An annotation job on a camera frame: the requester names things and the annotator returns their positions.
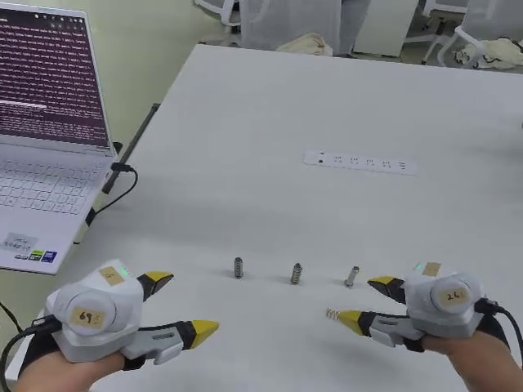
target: spring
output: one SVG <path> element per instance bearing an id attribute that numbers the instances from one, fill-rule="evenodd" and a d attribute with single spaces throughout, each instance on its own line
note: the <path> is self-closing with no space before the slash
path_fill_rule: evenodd
<path id="1" fill-rule="evenodd" d="M 337 320 L 337 315 L 339 314 L 340 312 L 338 310 L 334 310 L 334 309 L 331 309 L 331 308 L 327 308 L 327 311 L 325 312 L 325 315 L 332 319 L 332 320 Z"/>
<path id="2" fill-rule="evenodd" d="M 235 277 L 241 279 L 244 276 L 244 261 L 241 257 L 235 258 Z"/>
<path id="3" fill-rule="evenodd" d="M 293 275 L 291 276 L 291 284 L 298 284 L 302 276 L 303 267 L 300 263 L 296 263 L 293 268 Z"/>

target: screw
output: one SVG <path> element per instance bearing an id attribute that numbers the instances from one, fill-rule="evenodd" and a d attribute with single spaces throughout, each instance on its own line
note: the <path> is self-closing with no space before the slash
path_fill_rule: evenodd
<path id="1" fill-rule="evenodd" d="M 235 277 L 241 279 L 244 276 L 244 261 L 241 257 L 235 258 Z"/>
<path id="2" fill-rule="evenodd" d="M 345 285 L 349 288 L 354 286 L 354 279 L 356 278 L 356 275 L 359 273 L 360 273 L 360 267 L 358 267 L 357 265 L 352 267 L 352 271 L 349 274 L 349 277 L 347 279 L 345 279 Z"/>
<path id="3" fill-rule="evenodd" d="M 298 284 L 300 277 L 302 276 L 303 267 L 300 263 L 296 263 L 293 268 L 293 274 L 291 276 L 291 284 Z"/>

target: laptop screen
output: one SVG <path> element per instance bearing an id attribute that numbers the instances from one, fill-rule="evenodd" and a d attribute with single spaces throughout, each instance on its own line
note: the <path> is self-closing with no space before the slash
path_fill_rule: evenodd
<path id="1" fill-rule="evenodd" d="M 0 135 L 108 148 L 83 18 L 0 9 Z"/>

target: label sticker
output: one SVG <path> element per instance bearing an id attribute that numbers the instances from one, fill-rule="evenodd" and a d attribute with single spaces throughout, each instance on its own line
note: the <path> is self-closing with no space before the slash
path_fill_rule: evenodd
<path id="1" fill-rule="evenodd" d="M 104 325 L 104 319 L 104 312 L 96 312 L 95 310 L 75 306 L 71 317 L 69 317 L 69 322 L 81 327 L 101 329 Z"/>
<path id="2" fill-rule="evenodd" d="M 425 265 L 425 269 L 423 270 L 422 275 L 431 276 L 434 278 L 438 276 L 438 273 L 440 272 L 440 267 L 440 263 L 427 263 L 427 265 Z"/>
<path id="3" fill-rule="evenodd" d="M 56 259 L 58 252 L 45 252 L 42 256 L 42 263 L 52 263 Z"/>
<path id="4" fill-rule="evenodd" d="M 38 238 L 35 237 L 28 237 L 27 235 L 17 233 L 9 233 L 6 239 L 0 243 L 0 249 L 14 252 L 19 255 L 27 255 L 31 253 L 31 250 L 33 249 L 34 245 L 36 245 L 37 241 Z"/>
<path id="5" fill-rule="evenodd" d="M 456 287 L 440 292 L 439 297 L 443 306 L 460 305 L 468 301 L 468 291 L 463 287 Z"/>
<path id="6" fill-rule="evenodd" d="M 102 269 L 99 269 L 101 276 L 104 277 L 105 281 L 110 286 L 116 286 L 117 284 L 120 284 L 124 282 L 125 280 L 122 278 L 122 275 L 120 275 L 114 267 L 105 267 Z"/>
<path id="7" fill-rule="evenodd" d="M 43 256 L 43 251 L 32 251 L 29 255 L 31 261 L 40 261 Z"/>

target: hand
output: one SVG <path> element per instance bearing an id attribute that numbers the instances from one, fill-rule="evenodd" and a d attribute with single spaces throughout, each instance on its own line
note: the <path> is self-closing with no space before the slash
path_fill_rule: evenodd
<path id="1" fill-rule="evenodd" d="M 101 378 L 123 369 L 124 357 L 115 353 L 96 362 L 70 363 L 60 351 L 31 363 L 14 392 L 86 392 Z"/>
<path id="2" fill-rule="evenodd" d="M 425 350 L 447 355 L 471 392 L 521 392 L 523 371 L 496 337 L 476 332 L 470 339 L 426 336 Z"/>

